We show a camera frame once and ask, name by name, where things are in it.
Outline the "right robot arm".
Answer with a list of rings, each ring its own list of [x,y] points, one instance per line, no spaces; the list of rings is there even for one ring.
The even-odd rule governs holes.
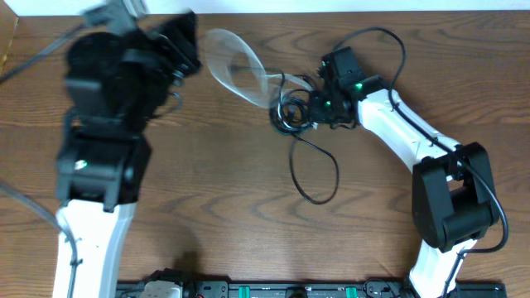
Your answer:
[[[367,76],[349,47],[324,55],[318,75],[324,85],[311,95],[311,121],[361,126],[412,173],[412,218],[422,245],[402,296],[448,296],[477,241],[491,226],[507,223],[487,151],[437,131],[381,76]]]

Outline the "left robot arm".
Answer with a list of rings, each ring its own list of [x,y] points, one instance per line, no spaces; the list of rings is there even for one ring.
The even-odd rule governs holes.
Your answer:
[[[55,297],[111,297],[152,154],[144,132],[174,87],[200,70],[194,12],[144,30],[140,1],[85,13],[93,32],[66,56],[73,106],[56,160]]]

